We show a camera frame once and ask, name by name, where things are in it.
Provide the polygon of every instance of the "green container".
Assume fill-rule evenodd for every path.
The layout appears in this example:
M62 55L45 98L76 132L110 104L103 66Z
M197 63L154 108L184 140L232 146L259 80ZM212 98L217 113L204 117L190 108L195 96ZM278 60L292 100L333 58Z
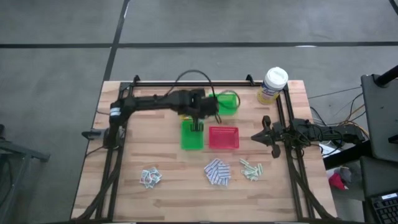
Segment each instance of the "green container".
M236 95L235 94L222 94L217 95L219 105L218 114L219 115L234 115L236 113Z
M191 131L192 120L181 123L181 148L184 150L203 149L203 131Z

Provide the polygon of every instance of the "red object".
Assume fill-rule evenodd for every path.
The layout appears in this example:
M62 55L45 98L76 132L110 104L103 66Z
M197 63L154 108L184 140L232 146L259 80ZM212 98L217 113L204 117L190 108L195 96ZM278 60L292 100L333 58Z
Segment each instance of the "red object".
M337 187L337 188L340 189L340 190L346 190L346 189L344 188L343 182L341 181L340 175L337 174L337 173L333 174L333 175L329 178L329 184L330 184L331 186Z
M239 148L238 130L235 127L209 127L209 147L211 149Z

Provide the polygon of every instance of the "wooden tabletop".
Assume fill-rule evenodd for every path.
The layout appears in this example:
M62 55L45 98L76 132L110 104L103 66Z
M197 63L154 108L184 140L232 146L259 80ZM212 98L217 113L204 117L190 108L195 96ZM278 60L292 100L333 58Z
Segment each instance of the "wooden tabletop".
M119 84L120 82L104 83L98 111L109 112L109 104L117 99ZM180 148L181 120L175 112L140 111L130 117L114 221L297 220L283 144L280 144L280 157L273 159L271 147L250 140L250 136L262 130L261 119L264 115L269 115L272 122L279 120L276 103L258 103L258 87L216 87L216 92L231 88L241 97L241 107L235 115L221 118L224 126L239 128L239 149L235 151L214 151L208 148L208 127L219 125L214 118L205 120L204 150L184 151ZM289 81L289 88L295 117L312 119L303 81ZM135 88L134 94L162 95L168 89L169 87ZM284 100L282 102L285 117L288 118ZM94 128L108 126L108 116L97 113ZM88 152L100 147L101 143L101 140L91 141ZM82 214L98 193L105 157L106 150L102 149L85 159L72 218ZM203 168L214 158L220 158L231 165L232 179L228 187L211 185L204 175ZM254 165L263 165L264 174L257 182L250 182L241 174L240 158ZM335 204L319 148L306 148L304 161L311 191L326 210L335 216ZM145 189L139 179L142 170L151 167L159 170L163 175L162 180L154 189ZM110 191L105 201L104 216L108 210L109 194ZM305 211L302 193L300 198Z

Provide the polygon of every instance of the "red tray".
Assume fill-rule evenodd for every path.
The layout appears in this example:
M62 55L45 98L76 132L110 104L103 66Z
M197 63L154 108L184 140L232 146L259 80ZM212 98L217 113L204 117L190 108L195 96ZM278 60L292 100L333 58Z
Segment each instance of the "red tray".
M238 130L235 127L209 127L209 147L211 149L239 148Z

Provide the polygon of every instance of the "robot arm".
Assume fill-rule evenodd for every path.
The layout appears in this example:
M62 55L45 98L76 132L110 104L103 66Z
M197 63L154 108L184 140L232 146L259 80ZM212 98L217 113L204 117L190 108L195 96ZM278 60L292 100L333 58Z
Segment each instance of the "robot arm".
M217 98L205 96L204 89L178 90L163 96L135 97L129 93L126 98L111 103L109 129L104 135L104 146L118 147L119 127L125 124L135 111L171 109L177 114L192 117L192 131L203 131L203 125L198 120L218 113Z
M263 130L253 136L253 141L272 146L272 156L278 158L280 154L279 146L276 142L288 141L295 147L307 147L312 141L343 141L347 143L359 144L365 141L359 127L353 124L342 126L317 126L311 124L309 120L294 119L288 128L283 128L280 122L270 127L271 119L264 116L262 119Z

